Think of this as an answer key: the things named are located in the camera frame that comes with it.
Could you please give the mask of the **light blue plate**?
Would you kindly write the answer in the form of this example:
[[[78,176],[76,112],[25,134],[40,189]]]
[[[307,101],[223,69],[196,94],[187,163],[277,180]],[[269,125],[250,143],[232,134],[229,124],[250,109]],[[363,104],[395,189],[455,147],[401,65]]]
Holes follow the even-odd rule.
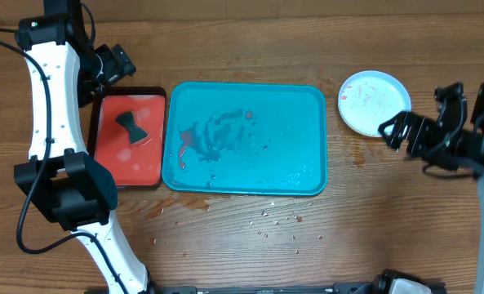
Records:
[[[395,77],[375,70],[349,77],[340,88],[337,104],[345,124],[369,137],[381,137],[380,124],[412,109],[406,88]]]

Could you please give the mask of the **green and orange sponge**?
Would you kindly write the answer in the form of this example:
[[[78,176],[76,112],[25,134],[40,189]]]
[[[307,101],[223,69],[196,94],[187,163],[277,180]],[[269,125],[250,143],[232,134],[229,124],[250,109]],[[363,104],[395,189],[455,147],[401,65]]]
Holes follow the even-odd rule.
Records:
[[[137,125],[135,115],[131,111],[119,114],[115,122],[126,130],[131,145],[140,143],[148,137],[148,133]]]

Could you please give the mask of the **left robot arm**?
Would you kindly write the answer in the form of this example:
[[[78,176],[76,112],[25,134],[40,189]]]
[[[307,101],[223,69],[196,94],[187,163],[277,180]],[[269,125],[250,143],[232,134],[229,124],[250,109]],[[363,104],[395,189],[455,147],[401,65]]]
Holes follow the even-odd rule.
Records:
[[[14,167],[16,184],[26,195],[16,241],[23,252],[24,220],[34,205],[68,236],[48,252],[77,239],[89,252],[109,293],[155,293],[157,286],[122,232],[118,192],[111,173],[87,151],[79,118],[81,107],[135,66],[121,46],[95,47],[85,30],[89,9],[77,0],[45,0],[43,16],[23,19],[16,32],[19,53],[29,68],[33,97],[33,137],[29,160]]]

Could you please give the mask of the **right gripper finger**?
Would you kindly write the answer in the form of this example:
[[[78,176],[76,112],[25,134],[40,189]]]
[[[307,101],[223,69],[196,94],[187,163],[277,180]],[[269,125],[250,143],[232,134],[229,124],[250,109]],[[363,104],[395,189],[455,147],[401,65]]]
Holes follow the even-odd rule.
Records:
[[[401,111],[378,127],[378,133],[391,149],[399,149],[412,125],[412,113]]]
[[[434,99],[439,105],[438,125],[446,131],[461,129],[467,118],[464,84],[456,82],[446,87],[436,87]]]

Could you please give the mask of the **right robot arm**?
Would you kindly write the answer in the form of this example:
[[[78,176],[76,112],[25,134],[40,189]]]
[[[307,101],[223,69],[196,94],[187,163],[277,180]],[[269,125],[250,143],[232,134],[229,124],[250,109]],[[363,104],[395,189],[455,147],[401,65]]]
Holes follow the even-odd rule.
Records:
[[[481,229],[474,291],[484,293],[484,83],[472,111],[460,82],[436,88],[434,99],[439,104],[437,119],[401,111],[382,122],[378,132],[391,149],[406,141],[409,157],[425,161],[423,173],[439,167],[445,170],[443,178],[452,180],[459,178],[457,170],[463,168],[463,176],[477,182]]]

